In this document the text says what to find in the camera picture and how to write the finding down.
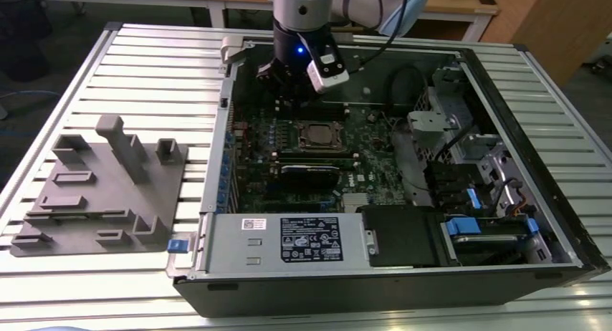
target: power supply label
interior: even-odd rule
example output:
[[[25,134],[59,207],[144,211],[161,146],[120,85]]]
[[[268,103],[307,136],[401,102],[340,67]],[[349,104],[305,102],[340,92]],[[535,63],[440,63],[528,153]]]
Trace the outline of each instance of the power supply label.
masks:
[[[285,263],[341,261],[337,218],[281,218],[280,246]]]

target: aluminum profile table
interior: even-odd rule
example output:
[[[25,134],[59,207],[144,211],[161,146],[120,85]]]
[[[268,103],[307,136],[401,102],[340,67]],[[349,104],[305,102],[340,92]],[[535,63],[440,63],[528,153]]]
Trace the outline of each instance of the aluminum profile table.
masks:
[[[168,254],[15,258],[8,249],[56,157],[59,134],[103,140],[103,113],[124,117],[143,142],[189,145],[175,232],[195,231],[228,34],[271,32],[125,24],[104,31],[0,195],[0,330],[72,326],[91,330],[593,330],[612,325],[612,273],[544,289],[496,307],[300,317],[207,319],[181,299],[164,272]],[[356,37],[359,42],[383,42]],[[483,61],[544,163],[604,255],[612,257],[612,155],[528,52],[505,44],[403,39],[469,47]],[[177,258],[189,266],[189,258]]]

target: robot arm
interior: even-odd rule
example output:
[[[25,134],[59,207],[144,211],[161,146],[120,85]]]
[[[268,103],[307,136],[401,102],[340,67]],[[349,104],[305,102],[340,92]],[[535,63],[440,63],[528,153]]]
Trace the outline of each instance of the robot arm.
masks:
[[[396,28],[404,34],[427,2],[372,1],[272,0],[275,57],[259,68],[257,79],[285,104],[301,105],[349,79],[329,28],[332,13],[364,25],[376,22],[381,34]],[[403,5],[408,11],[401,12]]]

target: white label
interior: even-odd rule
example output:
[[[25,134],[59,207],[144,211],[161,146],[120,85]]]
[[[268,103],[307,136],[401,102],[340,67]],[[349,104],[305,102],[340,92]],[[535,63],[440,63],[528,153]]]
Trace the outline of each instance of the white label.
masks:
[[[241,229],[265,229],[265,219],[243,219]]]

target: wooden cabinet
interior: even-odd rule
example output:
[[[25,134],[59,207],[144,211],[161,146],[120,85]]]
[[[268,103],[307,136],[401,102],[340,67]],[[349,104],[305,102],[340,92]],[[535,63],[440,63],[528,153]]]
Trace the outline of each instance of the wooden cabinet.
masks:
[[[612,0],[496,0],[483,42],[524,44],[559,85],[612,32]]]

